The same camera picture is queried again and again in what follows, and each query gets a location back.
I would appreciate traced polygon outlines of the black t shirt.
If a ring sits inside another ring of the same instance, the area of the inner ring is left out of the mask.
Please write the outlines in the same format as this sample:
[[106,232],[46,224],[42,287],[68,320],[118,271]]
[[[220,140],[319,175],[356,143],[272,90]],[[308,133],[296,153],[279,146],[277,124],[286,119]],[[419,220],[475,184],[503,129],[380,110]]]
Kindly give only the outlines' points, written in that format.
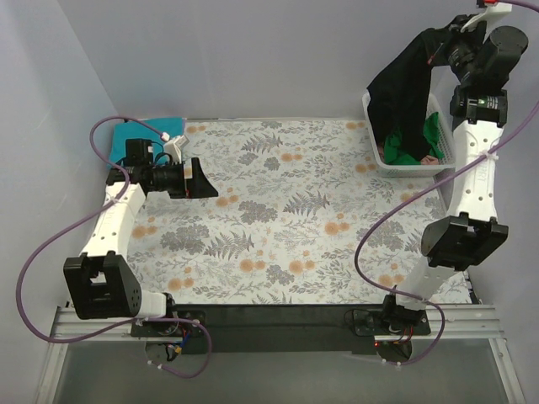
[[419,133],[430,94],[431,59],[448,34],[448,29],[420,32],[367,86],[369,116],[378,139],[401,123],[412,135]]

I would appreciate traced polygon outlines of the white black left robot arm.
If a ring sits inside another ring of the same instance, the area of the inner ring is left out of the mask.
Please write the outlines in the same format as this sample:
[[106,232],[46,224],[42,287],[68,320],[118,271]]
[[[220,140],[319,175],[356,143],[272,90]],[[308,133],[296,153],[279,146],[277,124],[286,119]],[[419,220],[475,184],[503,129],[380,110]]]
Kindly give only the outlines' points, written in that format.
[[106,180],[104,211],[79,256],[67,258],[63,273],[79,318],[150,318],[150,326],[163,337],[173,335],[179,316],[169,308],[166,293],[144,290],[126,262],[136,216],[147,195],[165,192],[171,199],[208,199],[218,195],[197,157],[182,158],[185,136],[163,146],[167,162],[158,164],[150,143],[129,139],[124,167],[112,168]]

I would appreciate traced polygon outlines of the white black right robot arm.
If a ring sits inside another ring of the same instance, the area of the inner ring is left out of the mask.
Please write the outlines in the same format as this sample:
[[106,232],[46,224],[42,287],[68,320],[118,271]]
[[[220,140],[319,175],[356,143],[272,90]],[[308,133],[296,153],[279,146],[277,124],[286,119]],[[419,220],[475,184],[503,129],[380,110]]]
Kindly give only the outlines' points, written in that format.
[[456,177],[447,216],[424,229],[423,257],[383,301],[380,319],[391,334],[425,321],[426,302],[441,285],[482,263],[509,235],[494,205],[493,149],[507,122],[504,85],[526,51],[528,38],[512,26],[490,34],[485,30],[485,24],[471,33],[452,26],[437,46],[427,48],[427,66],[449,66],[459,81],[450,102]]

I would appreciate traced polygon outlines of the white plastic laundry basket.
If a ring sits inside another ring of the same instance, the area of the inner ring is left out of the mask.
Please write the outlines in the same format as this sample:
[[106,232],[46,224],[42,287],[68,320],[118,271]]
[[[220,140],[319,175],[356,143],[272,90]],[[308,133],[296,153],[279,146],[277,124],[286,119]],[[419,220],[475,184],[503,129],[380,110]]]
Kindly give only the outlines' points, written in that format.
[[385,177],[434,177],[455,167],[454,142],[451,128],[437,98],[428,95],[426,110],[420,121],[419,133],[401,123],[389,135],[378,139],[369,116],[371,96],[364,93],[362,105],[366,130],[378,171]]

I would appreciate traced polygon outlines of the folded teal t shirt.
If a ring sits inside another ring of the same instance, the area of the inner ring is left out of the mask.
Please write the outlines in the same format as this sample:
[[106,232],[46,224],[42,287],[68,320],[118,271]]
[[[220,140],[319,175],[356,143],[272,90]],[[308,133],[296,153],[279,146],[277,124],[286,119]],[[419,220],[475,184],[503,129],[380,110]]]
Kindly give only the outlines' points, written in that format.
[[[168,133],[171,138],[179,137],[184,133],[184,119],[180,117],[157,118],[145,120],[145,122],[156,130]],[[128,139],[150,140],[155,157],[159,152],[163,152],[164,142],[158,134],[130,121],[128,123],[119,123],[114,127],[112,147],[109,154],[110,161],[118,162],[125,157],[125,142]]]

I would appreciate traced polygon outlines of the floral patterned table mat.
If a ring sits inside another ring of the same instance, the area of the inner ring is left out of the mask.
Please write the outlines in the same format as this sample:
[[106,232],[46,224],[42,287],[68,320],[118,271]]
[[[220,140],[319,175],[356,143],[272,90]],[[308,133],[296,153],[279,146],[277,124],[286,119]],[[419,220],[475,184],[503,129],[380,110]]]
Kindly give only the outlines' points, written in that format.
[[191,121],[214,199],[149,194],[128,263],[178,303],[378,303],[444,216],[430,178],[385,178],[362,121]]

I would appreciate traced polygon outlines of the green t shirt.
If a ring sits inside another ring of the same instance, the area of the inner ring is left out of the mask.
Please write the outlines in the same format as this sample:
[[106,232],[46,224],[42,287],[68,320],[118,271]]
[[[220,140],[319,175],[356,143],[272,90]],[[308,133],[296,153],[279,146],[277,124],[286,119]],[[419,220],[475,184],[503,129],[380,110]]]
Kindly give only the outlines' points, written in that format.
[[[424,121],[423,141],[429,147],[428,156],[441,162],[446,154],[441,150],[440,115],[438,112],[429,114]],[[383,147],[384,162],[389,165],[421,165],[403,144],[403,133],[397,128],[386,140]]]

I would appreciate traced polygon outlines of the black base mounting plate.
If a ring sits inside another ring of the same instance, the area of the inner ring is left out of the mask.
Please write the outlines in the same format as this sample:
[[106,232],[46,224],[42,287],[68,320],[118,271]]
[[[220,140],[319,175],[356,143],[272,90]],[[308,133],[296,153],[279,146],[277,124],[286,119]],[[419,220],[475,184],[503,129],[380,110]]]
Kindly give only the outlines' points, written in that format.
[[351,352],[374,354],[375,337],[430,335],[426,313],[398,320],[381,304],[174,305],[169,314],[198,321],[214,353]]

